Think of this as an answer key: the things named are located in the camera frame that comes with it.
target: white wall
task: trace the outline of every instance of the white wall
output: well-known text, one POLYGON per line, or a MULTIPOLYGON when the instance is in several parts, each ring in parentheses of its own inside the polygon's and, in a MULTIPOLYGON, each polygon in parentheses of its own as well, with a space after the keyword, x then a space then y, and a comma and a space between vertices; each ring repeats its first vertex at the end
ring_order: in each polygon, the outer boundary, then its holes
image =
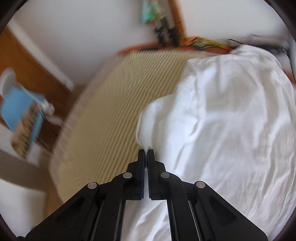
POLYGON ((54 77, 56 77, 68 89, 73 90, 73 81, 63 72, 49 57, 39 48, 39 46, 28 36, 17 21, 12 18, 8 23, 9 29, 25 49, 54 77))
POLYGON ((44 218, 45 193, 0 179, 0 213, 16 236, 26 236, 44 218))
POLYGON ((29 0, 13 19, 75 84, 119 49, 155 41, 141 0, 29 0))
POLYGON ((178 0, 187 36, 212 40, 250 34, 282 36, 287 28, 264 0, 178 0))

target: black cable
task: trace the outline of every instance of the black cable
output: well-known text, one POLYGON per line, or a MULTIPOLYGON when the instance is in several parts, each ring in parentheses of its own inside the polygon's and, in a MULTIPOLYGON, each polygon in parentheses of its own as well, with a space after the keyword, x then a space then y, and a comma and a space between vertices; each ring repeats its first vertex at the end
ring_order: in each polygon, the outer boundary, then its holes
POLYGON ((46 147, 46 145, 39 139, 37 138, 37 141, 39 141, 39 143, 46 149, 50 152, 50 150, 46 147))
POLYGON ((234 40, 234 39, 228 39, 228 40, 230 40, 230 41, 234 41, 234 42, 237 42, 237 43, 239 43, 239 44, 244 44, 244 43, 241 43, 241 42, 236 41, 236 40, 234 40))
POLYGON ((39 114, 41 115, 41 117, 43 118, 43 120, 44 121, 47 121, 47 123, 49 123, 49 128, 50 128, 50 130, 56 135, 56 136, 58 136, 58 134, 53 130, 54 129, 54 125, 52 124, 52 123, 50 123, 47 119, 46 119, 46 117, 45 117, 45 113, 44 113, 44 111, 43 110, 41 110, 42 111, 42 113, 40 112, 40 110, 39 110, 39 114))

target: white bed sheet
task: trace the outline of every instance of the white bed sheet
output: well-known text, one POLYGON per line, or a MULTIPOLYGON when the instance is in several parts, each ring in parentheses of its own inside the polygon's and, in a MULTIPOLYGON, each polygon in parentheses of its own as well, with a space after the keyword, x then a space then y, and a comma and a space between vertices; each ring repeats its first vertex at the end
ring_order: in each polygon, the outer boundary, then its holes
MULTIPOLYGON (((203 180, 273 240, 296 206, 295 92, 251 46, 192 59, 174 94, 140 115, 136 139, 183 181, 203 180)), ((123 240, 171 240, 165 201, 126 205, 123 240)))

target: striped mattress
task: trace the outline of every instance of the striped mattress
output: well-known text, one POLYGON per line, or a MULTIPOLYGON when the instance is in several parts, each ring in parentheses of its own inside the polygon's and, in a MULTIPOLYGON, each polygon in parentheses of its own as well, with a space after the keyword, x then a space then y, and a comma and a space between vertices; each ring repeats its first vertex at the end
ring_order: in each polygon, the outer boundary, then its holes
POLYGON ((147 51, 117 58, 94 77, 75 104, 56 144, 50 173, 68 200, 91 181, 105 183, 137 159, 140 112, 172 94, 188 59, 207 52, 147 51))

